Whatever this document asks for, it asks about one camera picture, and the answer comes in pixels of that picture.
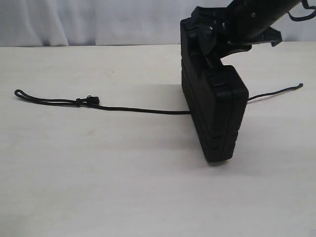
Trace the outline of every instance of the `white fabric backdrop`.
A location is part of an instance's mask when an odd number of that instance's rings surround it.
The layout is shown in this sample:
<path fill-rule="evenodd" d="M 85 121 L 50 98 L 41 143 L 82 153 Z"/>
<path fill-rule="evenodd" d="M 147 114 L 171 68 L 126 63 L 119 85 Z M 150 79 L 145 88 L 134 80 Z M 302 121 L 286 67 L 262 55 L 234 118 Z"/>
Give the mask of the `white fabric backdrop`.
<path fill-rule="evenodd" d="M 0 46 L 174 44 L 179 22 L 197 6 L 231 0 L 0 0 Z M 297 6 L 295 16 L 310 12 Z M 275 27 L 284 40 L 314 41 L 316 19 Z"/>

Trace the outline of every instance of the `black tube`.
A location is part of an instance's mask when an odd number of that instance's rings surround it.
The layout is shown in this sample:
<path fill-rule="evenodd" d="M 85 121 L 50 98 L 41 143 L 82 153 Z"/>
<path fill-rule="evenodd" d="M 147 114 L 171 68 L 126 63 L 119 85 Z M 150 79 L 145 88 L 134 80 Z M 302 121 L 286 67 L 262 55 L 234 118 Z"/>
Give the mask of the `black tube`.
<path fill-rule="evenodd" d="M 228 7 L 228 26 L 234 34 L 252 39 L 302 0 L 234 0 Z"/>

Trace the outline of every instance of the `white backdrop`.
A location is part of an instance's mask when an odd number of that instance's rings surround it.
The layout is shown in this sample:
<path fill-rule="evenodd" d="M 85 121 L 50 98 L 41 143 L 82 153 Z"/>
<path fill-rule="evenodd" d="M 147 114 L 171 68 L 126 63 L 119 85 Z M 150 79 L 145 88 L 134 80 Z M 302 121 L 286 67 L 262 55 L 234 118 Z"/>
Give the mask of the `white backdrop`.
<path fill-rule="evenodd" d="M 174 44 L 197 6 L 231 0 L 0 0 L 0 46 Z M 297 6 L 295 16 L 310 12 Z M 316 19 L 275 27 L 286 41 L 314 41 Z"/>

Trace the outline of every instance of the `black plastic case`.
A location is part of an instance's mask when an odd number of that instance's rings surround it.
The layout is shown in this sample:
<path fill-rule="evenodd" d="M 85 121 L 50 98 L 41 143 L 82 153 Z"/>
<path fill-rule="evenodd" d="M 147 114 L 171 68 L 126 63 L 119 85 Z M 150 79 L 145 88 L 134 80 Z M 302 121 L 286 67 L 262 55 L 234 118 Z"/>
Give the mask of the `black plastic case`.
<path fill-rule="evenodd" d="M 249 93 L 233 66 L 212 68 L 191 19 L 181 21 L 182 88 L 209 163 L 232 158 Z"/>

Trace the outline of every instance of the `white table surface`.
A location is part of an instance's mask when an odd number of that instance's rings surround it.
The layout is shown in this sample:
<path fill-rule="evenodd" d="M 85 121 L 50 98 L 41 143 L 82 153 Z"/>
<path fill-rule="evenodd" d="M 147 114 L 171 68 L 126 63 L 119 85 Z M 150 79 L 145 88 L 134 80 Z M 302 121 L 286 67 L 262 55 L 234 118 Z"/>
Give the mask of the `white table surface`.
<path fill-rule="evenodd" d="M 210 167 L 186 110 L 180 46 L 0 48 L 0 237 L 310 237 L 316 230 L 316 43 L 224 60 L 250 95 L 233 159 Z"/>

